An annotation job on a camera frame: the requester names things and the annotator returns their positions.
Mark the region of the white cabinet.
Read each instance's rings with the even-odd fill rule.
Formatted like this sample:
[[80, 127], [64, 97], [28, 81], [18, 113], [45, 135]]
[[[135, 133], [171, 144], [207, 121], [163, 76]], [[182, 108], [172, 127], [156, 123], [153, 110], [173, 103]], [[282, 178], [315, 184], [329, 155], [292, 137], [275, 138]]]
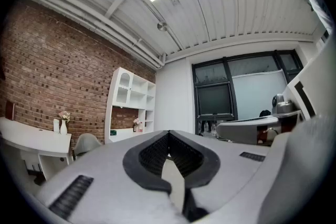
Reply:
[[45, 180], [73, 163], [71, 134], [62, 135], [0, 118], [0, 133], [5, 144], [19, 150], [28, 171], [41, 172]]

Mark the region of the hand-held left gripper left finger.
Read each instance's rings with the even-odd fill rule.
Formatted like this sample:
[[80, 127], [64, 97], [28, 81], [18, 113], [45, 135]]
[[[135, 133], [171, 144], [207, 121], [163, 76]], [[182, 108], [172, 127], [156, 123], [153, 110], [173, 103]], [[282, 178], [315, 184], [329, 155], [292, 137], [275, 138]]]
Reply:
[[137, 135], [90, 151], [44, 183], [36, 198], [48, 207], [84, 175], [93, 182], [70, 215], [72, 224], [184, 224], [167, 193], [142, 188], [123, 168], [125, 153], [157, 134]]

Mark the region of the white ceiling pipes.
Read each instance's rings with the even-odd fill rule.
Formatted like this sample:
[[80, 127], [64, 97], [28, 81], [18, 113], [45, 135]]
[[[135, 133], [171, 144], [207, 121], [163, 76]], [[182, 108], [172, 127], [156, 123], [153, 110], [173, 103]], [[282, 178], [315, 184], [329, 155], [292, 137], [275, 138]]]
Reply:
[[70, 12], [75, 15], [77, 19], [83, 19], [94, 28], [101, 30], [117, 41], [123, 43], [131, 50], [137, 53], [137, 55], [143, 57], [155, 68], [162, 68], [165, 65], [165, 56], [160, 59], [156, 56], [143, 42], [142, 38], [136, 38], [134, 35], [118, 26], [110, 19], [104, 17], [102, 14], [84, 4], [79, 0], [44, 0], [48, 5], [55, 5], [56, 8], [60, 8], [64, 13]]

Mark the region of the black framed window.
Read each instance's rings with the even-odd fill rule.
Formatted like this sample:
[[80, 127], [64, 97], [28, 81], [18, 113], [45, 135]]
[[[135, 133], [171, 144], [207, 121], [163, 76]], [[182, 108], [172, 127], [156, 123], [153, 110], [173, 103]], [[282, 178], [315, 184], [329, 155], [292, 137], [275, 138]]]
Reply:
[[295, 50], [256, 52], [193, 64], [196, 123], [239, 120], [234, 76], [282, 70], [288, 85], [302, 69]]

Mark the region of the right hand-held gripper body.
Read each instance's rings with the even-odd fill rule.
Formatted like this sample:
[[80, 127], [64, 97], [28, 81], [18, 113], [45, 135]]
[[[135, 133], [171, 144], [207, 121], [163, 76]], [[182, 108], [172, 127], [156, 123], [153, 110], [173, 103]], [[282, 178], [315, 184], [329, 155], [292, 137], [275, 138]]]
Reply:
[[304, 121], [336, 116], [336, 33], [289, 82], [282, 96], [293, 106], [291, 112], [276, 113], [282, 133]]

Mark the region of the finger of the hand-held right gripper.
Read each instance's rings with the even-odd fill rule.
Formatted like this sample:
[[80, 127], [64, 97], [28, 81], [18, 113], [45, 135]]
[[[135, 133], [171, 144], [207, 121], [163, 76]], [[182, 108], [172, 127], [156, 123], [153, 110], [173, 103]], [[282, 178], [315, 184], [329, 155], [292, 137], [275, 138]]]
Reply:
[[242, 144], [265, 144], [279, 134], [279, 120], [263, 116], [247, 120], [223, 122], [217, 126], [219, 138]]

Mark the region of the white shelf desk unit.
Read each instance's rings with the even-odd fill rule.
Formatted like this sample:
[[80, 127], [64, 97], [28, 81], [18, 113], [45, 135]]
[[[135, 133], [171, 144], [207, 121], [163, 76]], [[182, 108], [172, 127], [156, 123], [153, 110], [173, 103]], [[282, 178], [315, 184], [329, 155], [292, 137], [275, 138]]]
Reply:
[[[155, 92], [155, 83], [145, 80], [121, 67], [114, 71], [110, 83], [104, 121], [105, 144], [154, 131]], [[131, 118], [130, 127], [112, 127], [112, 123], [115, 122], [112, 118], [112, 113], [117, 108], [135, 109], [137, 111], [137, 116]], [[144, 123], [143, 133], [138, 132], [138, 125], [137, 132], [133, 132], [133, 121], [136, 118], [139, 118]], [[110, 136], [110, 130], [116, 130], [116, 136]]]

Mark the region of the brown picture frame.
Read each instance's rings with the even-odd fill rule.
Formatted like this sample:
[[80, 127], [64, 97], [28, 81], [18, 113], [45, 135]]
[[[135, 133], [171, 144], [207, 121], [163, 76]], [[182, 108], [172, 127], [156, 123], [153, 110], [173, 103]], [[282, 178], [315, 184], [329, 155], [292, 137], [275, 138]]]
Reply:
[[15, 115], [15, 103], [7, 100], [6, 101], [6, 106], [5, 106], [5, 117], [8, 120], [13, 121], [14, 120], [14, 115]]

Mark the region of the grey shell chair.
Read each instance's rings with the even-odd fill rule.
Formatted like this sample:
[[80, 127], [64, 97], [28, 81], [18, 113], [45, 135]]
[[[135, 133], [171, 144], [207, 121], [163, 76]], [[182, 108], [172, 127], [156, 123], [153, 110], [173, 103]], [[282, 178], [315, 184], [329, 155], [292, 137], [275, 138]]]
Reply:
[[72, 157], [75, 161], [85, 153], [102, 146], [102, 143], [91, 133], [84, 133], [78, 137], [78, 140], [72, 149]]

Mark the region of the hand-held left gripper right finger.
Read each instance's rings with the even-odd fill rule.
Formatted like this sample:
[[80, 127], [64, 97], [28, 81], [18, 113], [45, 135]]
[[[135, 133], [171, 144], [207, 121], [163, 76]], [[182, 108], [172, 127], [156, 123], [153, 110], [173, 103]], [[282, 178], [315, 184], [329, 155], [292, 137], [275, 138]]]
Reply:
[[275, 179], [275, 147], [223, 142], [170, 131], [170, 155], [184, 175], [184, 211], [168, 224], [258, 224]]

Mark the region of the frosted white screen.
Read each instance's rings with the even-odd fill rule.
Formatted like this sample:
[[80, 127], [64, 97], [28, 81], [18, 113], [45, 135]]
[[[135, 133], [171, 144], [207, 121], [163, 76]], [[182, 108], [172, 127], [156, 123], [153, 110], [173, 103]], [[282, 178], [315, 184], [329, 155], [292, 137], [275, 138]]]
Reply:
[[287, 81], [282, 70], [233, 77], [239, 120], [252, 119], [272, 110], [272, 99], [283, 93]]

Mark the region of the person's white shirt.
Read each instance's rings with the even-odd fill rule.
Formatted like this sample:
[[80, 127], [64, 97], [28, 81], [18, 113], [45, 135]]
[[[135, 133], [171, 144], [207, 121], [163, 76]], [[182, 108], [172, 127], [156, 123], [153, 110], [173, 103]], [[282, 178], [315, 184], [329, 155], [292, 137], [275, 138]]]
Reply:
[[[324, 0], [310, 0], [329, 33], [336, 24]], [[327, 222], [336, 196], [336, 116], [300, 123], [289, 134], [279, 171], [262, 203], [258, 224]]]

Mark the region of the pale flower bouquet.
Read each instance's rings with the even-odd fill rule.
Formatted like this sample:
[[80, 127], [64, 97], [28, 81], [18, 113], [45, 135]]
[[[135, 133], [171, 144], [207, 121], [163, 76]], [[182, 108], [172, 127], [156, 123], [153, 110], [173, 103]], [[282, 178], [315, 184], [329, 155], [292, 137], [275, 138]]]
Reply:
[[68, 123], [70, 121], [70, 115], [71, 115], [70, 112], [61, 111], [61, 112], [59, 112], [58, 115], [59, 115], [62, 123]]

